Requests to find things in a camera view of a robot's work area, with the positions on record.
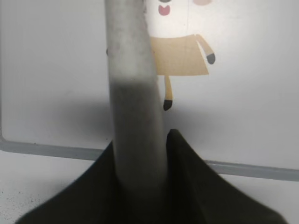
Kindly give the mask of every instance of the metal pole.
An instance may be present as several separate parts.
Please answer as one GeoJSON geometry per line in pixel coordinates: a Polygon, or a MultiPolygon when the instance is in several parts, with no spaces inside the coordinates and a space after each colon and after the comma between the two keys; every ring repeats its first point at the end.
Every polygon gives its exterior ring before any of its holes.
{"type": "Polygon", "coordinates": [[[167,157],[157,72],[141,0],[106,0],[116,174],[136,218],[164,206],[167,157]]]}

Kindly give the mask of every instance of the black base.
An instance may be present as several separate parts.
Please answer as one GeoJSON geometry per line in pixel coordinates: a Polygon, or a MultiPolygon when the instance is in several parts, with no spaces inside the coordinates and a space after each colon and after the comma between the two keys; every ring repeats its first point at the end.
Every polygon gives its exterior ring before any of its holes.
{"type": "MultiPolygon", "coordinates": [[[[177,130],[168,135],[167,154],[168,205],[156,224],[286,224],[278,213],[252,200],[211,170],[177,130]]],[[[115,177],[112,144],[77,181],[17,222],[120,223],[136,222],[126,210],[115,177]]]]}

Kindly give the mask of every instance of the printed illustration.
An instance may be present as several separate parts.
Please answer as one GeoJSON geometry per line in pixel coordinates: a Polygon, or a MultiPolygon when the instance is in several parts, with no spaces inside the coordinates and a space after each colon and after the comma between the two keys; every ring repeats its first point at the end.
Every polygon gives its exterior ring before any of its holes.
{"type": "Polygon", "coordinates": [[[165,79],[164,110],[172,107],[170,76],[208,75],[207,63],[215,63],[215,53],[198,33],[189,33],[191,7],[212,0],[143,0],[158,75],[165,79]]]}

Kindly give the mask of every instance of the speckled white surface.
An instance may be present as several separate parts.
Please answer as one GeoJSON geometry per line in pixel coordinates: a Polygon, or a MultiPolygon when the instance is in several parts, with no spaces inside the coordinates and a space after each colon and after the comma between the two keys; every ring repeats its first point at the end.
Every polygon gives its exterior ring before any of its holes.
{"type": "Polygon", "coordinates": [[[77,179],[92,161],[0,151],[0,224],[12,224],[77,179]]]}
{"type": "MultiPolygon", "coordinates": [[[[0,151],[0,223],[13,224],[78,178],[92,161],[0,151]]],[[[252,198],[299,222],[299,182],[222,175],[252,198]]]]}

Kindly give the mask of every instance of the tan dress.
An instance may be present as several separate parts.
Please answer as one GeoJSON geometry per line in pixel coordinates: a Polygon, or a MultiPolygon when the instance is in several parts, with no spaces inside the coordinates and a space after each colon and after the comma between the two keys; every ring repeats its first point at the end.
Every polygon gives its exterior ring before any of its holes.
{"type": "Polygon", "coordinates": [[[212,53],[200,35],[179,38],[151,38],[157,73],[164,76],[208,75],[206,62],[199,48],[205,54],[212,53]]]}

